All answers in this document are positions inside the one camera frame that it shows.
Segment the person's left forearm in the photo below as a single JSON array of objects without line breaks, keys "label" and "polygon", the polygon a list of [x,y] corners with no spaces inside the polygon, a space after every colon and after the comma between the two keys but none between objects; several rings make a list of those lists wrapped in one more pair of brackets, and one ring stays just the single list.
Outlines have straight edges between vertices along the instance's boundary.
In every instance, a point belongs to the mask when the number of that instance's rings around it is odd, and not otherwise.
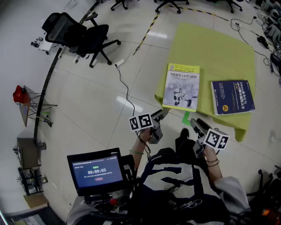
[{"label": "person's left forearm", "polygon": [[134,160],[134,170],[137,172],[140,162],[141,162],[141,158],[142,155],[144,154],[144,149],[145,149],[145,144],[148,142],[148,140],[141,138],[142,141],[140,139],[137,139],[132,147],[132,149],[129,151],[130,155],[133,156],[133,160]]}]

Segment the dark blue book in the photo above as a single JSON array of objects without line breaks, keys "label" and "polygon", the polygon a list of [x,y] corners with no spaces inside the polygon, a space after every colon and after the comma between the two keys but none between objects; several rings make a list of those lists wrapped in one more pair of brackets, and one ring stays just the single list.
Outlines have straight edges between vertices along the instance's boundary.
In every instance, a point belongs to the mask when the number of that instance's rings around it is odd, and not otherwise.
[{"label": "dark blue book", "polygon": [[246,80],[212,81],[214,114],[231,115],[255,110],[250,85]]}]

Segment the black screen monitor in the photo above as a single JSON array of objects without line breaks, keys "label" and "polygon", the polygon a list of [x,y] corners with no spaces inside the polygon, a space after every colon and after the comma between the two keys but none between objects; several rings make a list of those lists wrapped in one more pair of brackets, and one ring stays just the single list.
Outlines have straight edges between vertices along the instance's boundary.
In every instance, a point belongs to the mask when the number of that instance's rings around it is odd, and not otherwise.
[{"label": "black screen monitor", "polygon": [[68,155],[67,161],[78,196],[131,189],[137,182],[132,155],[119,148]]}]

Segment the person's navy and white shirt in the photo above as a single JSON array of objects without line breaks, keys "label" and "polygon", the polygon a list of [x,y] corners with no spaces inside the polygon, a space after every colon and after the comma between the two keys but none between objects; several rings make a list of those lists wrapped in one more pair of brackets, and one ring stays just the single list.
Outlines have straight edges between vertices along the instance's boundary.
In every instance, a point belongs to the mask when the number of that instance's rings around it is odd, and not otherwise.
[{"label": "person's navy and white shirt", "polygon": [[254,225],[239,180],[209,182],[206,163],[188,164],[170,148],[145,166],[141,181],[116,214],[101,214],[77,197],[66,225]]}]

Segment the person's right forearm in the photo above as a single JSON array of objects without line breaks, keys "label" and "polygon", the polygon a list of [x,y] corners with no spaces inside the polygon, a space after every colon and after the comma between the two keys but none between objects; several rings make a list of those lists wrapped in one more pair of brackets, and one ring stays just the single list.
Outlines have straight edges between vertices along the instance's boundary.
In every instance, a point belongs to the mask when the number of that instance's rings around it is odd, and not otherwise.
[{"label": "person's right forearm", "polygon": [[[208,145],[205,146],[204,149],[204,155],[205,155],[205,160],[208,161],[213,161],[217,159],[217,155],[215,153],[215,150]],[[222,178],[222,173],[219,167],[219,164],[213,167],[208,167],[208,172],[209,172],[209,182],[213,184],[216,180]]]}]

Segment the black mount with red knob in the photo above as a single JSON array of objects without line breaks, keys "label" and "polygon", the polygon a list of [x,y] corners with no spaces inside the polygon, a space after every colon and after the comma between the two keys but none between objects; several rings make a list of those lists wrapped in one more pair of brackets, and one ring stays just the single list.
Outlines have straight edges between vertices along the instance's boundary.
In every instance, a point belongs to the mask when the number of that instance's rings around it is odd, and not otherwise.
[{"label": "black mount with red knob", "polygon": [[118,213],[120,207],[127,204],[129,200],[130,195],[115,192],[84,197],[87,205],[93,206],[96,212],[107,215]]}]

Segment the yellow and grey book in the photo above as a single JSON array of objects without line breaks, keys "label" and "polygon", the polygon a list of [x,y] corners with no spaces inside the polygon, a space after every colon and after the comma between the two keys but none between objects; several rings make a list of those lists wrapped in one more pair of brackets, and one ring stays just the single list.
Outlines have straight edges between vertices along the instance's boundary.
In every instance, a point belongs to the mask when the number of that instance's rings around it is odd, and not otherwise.
[{"label": "yellow and grey book", "polygon": [[162,107],[196,112],[200,67],[169,63]]}]

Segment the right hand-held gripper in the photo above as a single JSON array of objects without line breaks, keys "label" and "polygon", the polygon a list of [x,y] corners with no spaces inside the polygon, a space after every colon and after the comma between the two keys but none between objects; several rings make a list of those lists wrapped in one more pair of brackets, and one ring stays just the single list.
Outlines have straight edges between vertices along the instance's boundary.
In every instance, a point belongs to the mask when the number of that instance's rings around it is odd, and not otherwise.
[{"label": "right hand-held gripper", "polygon": [[216,154],[220,150],[223,150],[227,146],[229,141],[229,135],[223,133],[219,129],[212,129],[205,121],[202,119],[191,119],[191,126],[194,132],[198,135],[199,139],[196,141],[193,151],[197,158],[204,157],[204,149],[206,146],[213,148],[216,151]]}]

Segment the small device on white board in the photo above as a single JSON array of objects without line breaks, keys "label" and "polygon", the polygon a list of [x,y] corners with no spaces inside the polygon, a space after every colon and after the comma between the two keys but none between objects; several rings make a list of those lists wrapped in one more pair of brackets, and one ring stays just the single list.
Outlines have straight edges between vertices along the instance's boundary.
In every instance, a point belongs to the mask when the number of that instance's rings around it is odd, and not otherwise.
[{"label": "small device on white board", "polygon": [[52,47],[52,43],[46,41],[44,38],[42,37],[38,37],[35,41],[32,41],[30,43],[31,46],[44,51],[47,55],[49,55],[49,50]]}]

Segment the black mesh office chair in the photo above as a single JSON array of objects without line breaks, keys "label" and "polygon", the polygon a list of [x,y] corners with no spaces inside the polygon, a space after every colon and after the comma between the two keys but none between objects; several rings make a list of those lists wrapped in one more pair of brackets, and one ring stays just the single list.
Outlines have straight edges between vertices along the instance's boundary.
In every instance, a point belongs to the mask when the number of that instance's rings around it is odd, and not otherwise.
[{"label": "black mesh office chair", "polygon": [[93,27],[86,26],[75,21],[68,13],[52,13],[44,22],[42,29],[46,32],[45,40],[50,43],[60,44],[69,48],[70,53],[77,54],[84,58],[87,54],[92,54],[89,67],[93,68],[93,62],[97,55],[101,53],[107,60],[107,64],[112,62],[108,59],[103,49],[112,45],[120,45],[120,40],[113,40],[104,43],[108,39],[107,33],[109,25],[97,25],[94,19],[97,14],[86,18],[93,23]]}]

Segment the person's left hand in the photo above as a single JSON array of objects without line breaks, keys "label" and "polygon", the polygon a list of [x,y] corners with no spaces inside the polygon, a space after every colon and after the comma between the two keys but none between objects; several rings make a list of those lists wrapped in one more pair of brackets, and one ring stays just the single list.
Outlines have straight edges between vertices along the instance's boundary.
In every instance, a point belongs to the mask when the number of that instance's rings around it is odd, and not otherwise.
[{"label": "person's left hand", "polygon": [[140,131],[139,137],[145,143],[151,138],[151,128],[146,128]]}]

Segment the curved black floor strip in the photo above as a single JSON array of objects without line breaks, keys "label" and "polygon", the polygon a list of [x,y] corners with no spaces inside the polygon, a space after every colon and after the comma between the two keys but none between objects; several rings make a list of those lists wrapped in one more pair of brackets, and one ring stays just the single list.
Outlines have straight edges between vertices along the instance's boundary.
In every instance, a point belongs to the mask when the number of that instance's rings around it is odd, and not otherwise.
[{"label": "curved black floor strip", "polygon": [[[81,20],[79,21],[79,24],[83,24],[86,20],[87,17],[89,17],[89,15],[94,11],[94,9],[99,5],[99,3],[101,2],[101,0],[97,0],[95,1],[95,3],[90,7],[90,9],[85,13],[85,15],[81,18]],[[33,139],[37,140],[37,135],[38,135],[38,128],[39,128],[39,110],[42,109],[43,106],[43,101],[45,98],[45,94],[47,91],[47,87],[49,84],[49,81],[51,79],[51,76],[53,74],[54,68],[58,62],[58,59],[61,57],[61,54],[64,52],[65,50],[65,46],[58,48],[58,51],[51,63],[50,69],[48,71],[48,74],[46,76],[42,91],[41,91],[41,96],[39,99],[39,109],[36,111],[36,118],[35,118],[35,124],[34,124],[34,136]]]}]

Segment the person's black trouser leg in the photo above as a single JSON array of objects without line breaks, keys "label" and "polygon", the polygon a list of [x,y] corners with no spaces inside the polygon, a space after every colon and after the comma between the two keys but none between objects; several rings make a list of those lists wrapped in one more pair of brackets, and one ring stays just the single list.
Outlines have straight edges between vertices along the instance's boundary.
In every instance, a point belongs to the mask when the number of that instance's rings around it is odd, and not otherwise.
[{"label": "person's black trouser leg", "polygon": [[193,147],[195,141],[186,137],[178,137],[175,140],[176,154],[178,157],[188,164],[206,163],[204,158],[197,158]]}]

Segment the black power adapter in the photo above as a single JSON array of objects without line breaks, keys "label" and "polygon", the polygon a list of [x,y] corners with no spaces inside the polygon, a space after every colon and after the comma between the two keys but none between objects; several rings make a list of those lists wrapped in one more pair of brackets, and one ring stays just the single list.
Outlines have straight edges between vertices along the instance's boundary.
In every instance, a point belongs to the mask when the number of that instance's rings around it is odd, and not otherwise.
[{"label": "black power adapter", "polygon": [[263,36],[258,36],[257,37],[258,42],[260,42],[266,49],[269,48],[269,45],[266,41],[266,39]]}]

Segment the lime green cloth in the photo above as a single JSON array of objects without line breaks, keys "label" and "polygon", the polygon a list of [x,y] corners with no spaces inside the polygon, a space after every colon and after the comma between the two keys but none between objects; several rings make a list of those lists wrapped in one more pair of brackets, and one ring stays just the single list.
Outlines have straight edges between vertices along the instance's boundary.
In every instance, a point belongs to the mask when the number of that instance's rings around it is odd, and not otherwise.
[{"label": "lime green cloth", "polygon": [[211,116],[215,123],[234,128],[236,141],[243,141],[249,128],[251,113],[216,116],[211,82],[246,80],[254,95],[256,67],[253,47],[224,33],[180,22],[167,63],[200,67],[197,112]]}]

